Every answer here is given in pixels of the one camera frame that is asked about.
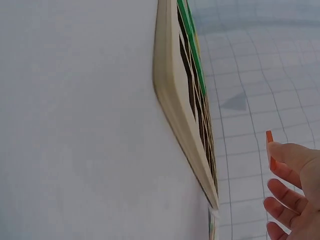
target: white surface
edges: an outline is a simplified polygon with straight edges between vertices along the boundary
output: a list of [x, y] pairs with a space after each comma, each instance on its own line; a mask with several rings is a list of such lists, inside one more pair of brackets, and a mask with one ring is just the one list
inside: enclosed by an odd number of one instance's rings
[[0, 239], [208, 239], [207, 200], [153, 90], [156, 11], [0, 2]]

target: orange tab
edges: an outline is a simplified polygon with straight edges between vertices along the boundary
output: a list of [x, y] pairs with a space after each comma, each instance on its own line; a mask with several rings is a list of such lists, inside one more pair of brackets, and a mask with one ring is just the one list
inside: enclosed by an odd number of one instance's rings
[[266, 131], [265, 132], [265, 139], [266, 139], [266, 152], [268, 154], [268, 160], [269, 160], [269, 168], [270, 170], [275, 170], [276, 169], [276, 160], [270, 155], [269, 149], [268, 149], [268, 143], [271, 143], [274, 141], [274, 138], [272, 137], [272, 132]]

